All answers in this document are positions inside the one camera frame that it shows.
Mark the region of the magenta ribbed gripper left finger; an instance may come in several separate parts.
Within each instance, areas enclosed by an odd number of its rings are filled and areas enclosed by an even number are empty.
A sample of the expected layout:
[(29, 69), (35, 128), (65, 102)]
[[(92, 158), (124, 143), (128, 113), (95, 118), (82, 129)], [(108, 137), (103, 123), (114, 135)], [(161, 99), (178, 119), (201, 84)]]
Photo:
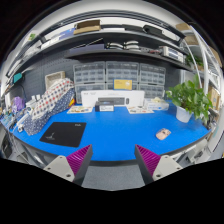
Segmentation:
[(92, 145), (87, 145), (67, 157), (59, 155), (44, 170), (81, 186), (92, 155)]

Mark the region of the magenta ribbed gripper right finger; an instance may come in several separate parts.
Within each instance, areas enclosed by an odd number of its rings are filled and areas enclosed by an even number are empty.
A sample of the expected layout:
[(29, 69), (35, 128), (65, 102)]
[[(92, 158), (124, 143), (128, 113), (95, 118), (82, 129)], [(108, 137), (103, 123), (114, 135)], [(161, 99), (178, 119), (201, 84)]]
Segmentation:
[(170, 156), (159, 156), (140, 145), (135, 145), (135, 157), (145, 184), (152, 183), (182, 169)]

